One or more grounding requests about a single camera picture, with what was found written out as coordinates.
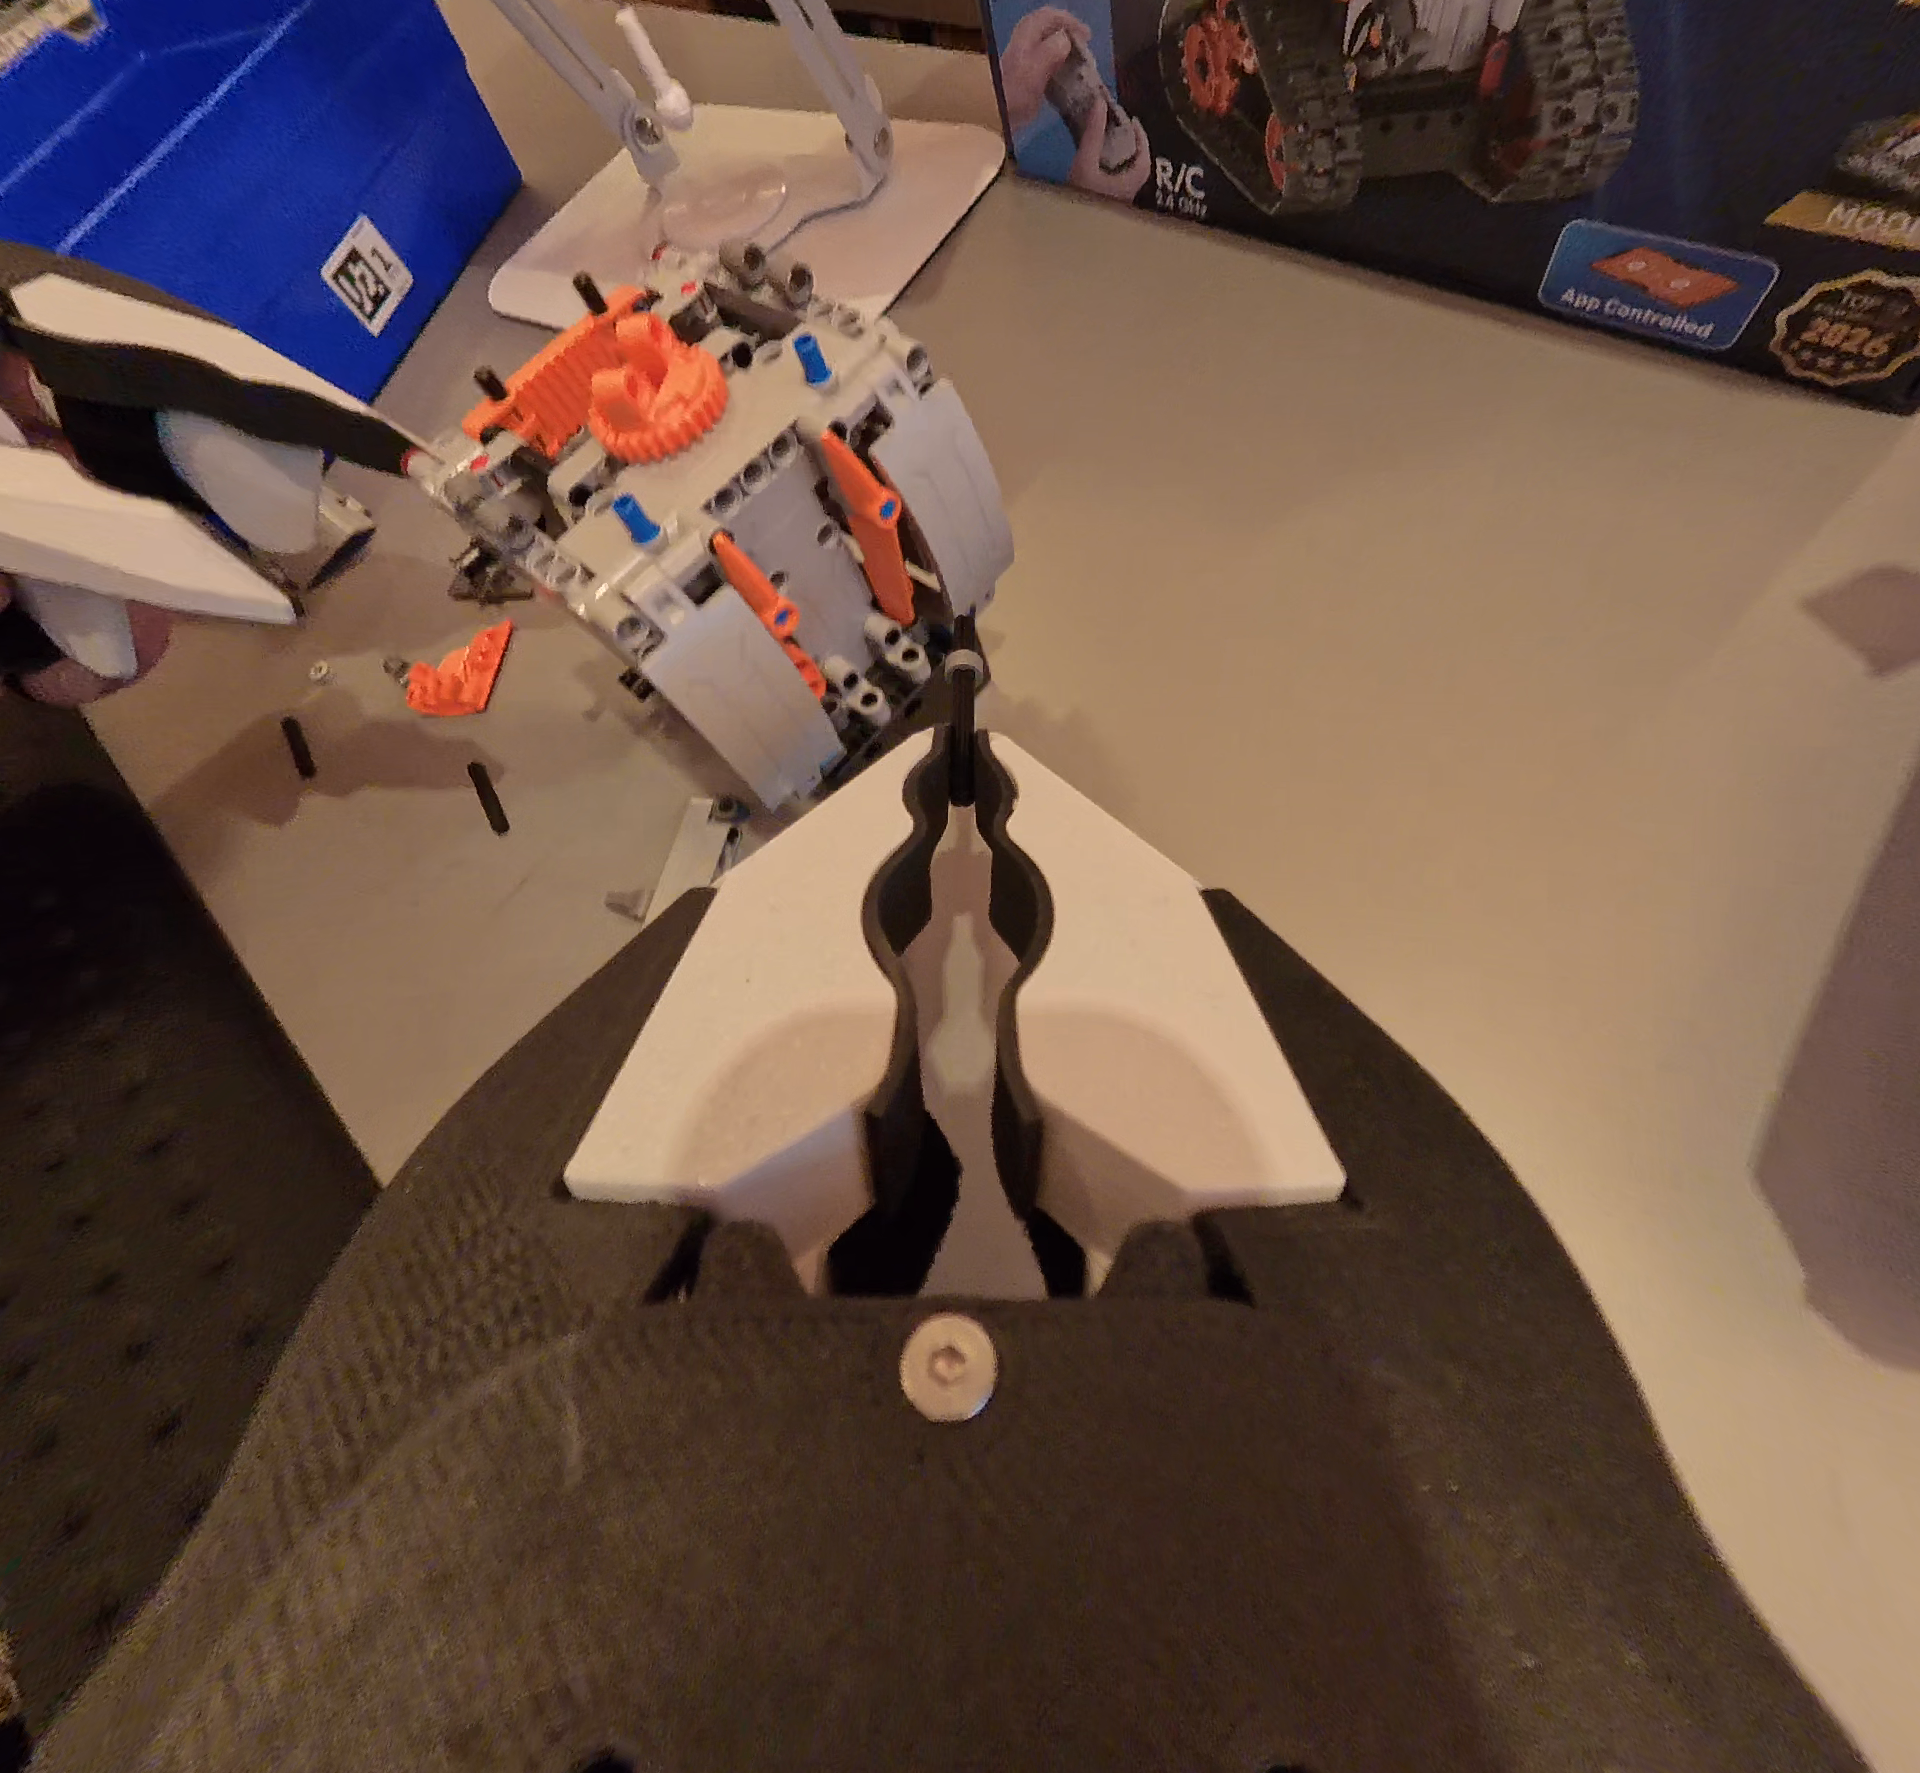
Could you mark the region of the person's left hand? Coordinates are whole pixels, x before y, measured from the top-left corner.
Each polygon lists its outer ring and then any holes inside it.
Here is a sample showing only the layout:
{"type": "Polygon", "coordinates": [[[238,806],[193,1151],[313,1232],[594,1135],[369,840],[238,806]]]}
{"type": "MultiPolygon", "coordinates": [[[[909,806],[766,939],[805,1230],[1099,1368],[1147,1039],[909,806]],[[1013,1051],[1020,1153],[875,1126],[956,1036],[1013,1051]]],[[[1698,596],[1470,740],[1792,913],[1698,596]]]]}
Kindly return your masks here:
{"type": "Polygon", "coordinates": [[[109,678],[67,655],[17,599],[2,604],[2,682],[40,705],[79,709],[125,691],[156,668],[172,639],[178,614],[133,601],[130,605],[133,671],[109,678]]]}

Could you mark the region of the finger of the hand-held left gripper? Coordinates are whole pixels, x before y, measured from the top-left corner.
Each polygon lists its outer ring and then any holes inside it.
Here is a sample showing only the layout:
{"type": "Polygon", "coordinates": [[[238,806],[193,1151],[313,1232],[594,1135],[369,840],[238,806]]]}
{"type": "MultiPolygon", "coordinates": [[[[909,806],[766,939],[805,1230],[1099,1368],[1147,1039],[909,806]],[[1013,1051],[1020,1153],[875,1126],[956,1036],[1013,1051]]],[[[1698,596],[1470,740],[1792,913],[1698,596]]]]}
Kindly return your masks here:
{"type": "Polygon", "coordinates": [[[290,624],[290,597],[188,512],[87,478],[65,457],[2,447],[2,569],[190,617],[290,624]]]}
{"type": "Polygon", "coordinates": [[[5,335],[61,399],[199,416],[387,475],[430,454],[425,440],[274,348],[117,272],[5,272],[5,335]]]}

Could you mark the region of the orange wedge piece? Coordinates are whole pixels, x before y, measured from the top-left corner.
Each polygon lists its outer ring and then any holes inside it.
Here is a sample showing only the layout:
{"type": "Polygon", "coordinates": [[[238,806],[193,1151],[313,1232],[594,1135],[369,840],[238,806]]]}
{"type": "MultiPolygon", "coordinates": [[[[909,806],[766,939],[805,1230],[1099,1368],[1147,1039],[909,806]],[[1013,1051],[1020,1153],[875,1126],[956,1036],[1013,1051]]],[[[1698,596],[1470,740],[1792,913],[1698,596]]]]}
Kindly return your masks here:
{"type": "Polygon", "coordinates": [[[432,665],[408,665],[403,700],[409,713],[429,721],[483,715],[493,701],[514,634],[516,624],[501,619],[432,665]]]}

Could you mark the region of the blue tagged storage bin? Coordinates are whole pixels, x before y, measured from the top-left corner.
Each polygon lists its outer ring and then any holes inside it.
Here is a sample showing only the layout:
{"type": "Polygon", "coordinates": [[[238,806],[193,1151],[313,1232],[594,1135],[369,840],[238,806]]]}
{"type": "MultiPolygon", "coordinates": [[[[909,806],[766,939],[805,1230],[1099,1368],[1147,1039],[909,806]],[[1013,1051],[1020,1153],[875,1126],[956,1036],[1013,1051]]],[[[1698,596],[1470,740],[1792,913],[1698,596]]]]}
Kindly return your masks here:
{"type": "Polygon", "coordinates": [[[91,10],[5,70],[5,239],[375,399],[521,189],[437,0],[91,10]]]}

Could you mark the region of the toy brick robot model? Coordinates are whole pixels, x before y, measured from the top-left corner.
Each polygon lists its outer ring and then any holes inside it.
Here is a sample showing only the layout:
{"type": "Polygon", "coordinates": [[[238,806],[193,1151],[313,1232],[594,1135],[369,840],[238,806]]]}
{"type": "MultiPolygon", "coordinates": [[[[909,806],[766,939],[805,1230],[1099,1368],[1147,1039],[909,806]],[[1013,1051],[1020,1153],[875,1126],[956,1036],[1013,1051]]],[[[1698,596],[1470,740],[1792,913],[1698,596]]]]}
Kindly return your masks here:
{"type": "Polygon", "coordinates": [[[987,445],[890,318],[761,247],[641,258],[409,476],[766,809],[904,731],[1013,565],[987,445]]]}

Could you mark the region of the toy robot kit box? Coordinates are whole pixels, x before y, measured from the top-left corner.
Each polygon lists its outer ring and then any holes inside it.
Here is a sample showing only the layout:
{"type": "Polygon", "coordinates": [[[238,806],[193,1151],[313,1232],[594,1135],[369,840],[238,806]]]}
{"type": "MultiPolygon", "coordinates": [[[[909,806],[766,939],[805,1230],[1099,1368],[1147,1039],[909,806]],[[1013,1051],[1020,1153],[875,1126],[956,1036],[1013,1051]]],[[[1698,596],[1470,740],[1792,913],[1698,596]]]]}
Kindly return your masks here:
{"type": "Polygon", "coordinates": [[[1021,178],[1919,404],[1919,0],[982,0],[1021,178]]]}

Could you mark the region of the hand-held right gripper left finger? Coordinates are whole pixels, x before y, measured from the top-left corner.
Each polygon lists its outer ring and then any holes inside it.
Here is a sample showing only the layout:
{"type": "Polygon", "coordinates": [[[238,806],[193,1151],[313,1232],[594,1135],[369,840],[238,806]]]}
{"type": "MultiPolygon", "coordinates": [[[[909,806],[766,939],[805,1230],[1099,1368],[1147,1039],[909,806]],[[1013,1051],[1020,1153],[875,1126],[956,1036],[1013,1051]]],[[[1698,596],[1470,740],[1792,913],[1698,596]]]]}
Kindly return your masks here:
{"type": "Polygon", "coordinates": [[[907,952],[949,811],[925,731],[718,883],[566,1161],[575,1199],[768,1227],[841,1295],[923,1289],[961,1165],[925,1107],[907,952]]]}

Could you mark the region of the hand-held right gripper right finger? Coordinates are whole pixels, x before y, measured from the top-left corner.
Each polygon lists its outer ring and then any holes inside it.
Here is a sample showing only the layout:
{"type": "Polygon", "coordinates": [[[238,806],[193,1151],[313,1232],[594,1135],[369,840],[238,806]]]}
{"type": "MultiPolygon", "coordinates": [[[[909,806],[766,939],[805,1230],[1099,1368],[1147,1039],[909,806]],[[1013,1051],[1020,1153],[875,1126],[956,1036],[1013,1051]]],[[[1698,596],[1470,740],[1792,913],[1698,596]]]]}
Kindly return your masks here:
{"type": "Polygon", "coordinates": [[[1198,881],[1001,732],[976,737],[992,1158],[1052,1297],[1145,1223],[1332,1206],[1347,1170],[1198,881]]]}

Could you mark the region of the white tablet stand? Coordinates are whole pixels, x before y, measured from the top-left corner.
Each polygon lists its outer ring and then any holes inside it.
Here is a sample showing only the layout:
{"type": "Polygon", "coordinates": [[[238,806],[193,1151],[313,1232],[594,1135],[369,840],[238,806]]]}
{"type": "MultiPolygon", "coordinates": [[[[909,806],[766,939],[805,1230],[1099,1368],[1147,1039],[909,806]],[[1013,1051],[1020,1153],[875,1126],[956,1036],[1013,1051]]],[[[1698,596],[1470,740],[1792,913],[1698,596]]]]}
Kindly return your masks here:
{"type": "Polygon", "coordinates": [[[660,246],[756,241],[807,267],[815,288],[885,313],[988,189],[1001,136],[897,122],[826,0],[766,0],[826,111],[693,102],[685,132],[660,124],[637,58],[626,77],[556,0],[490,0],[619,142],[608,167],[493,275],[508,321],[560,330],[577,272],[626,281],[660,246]]]}

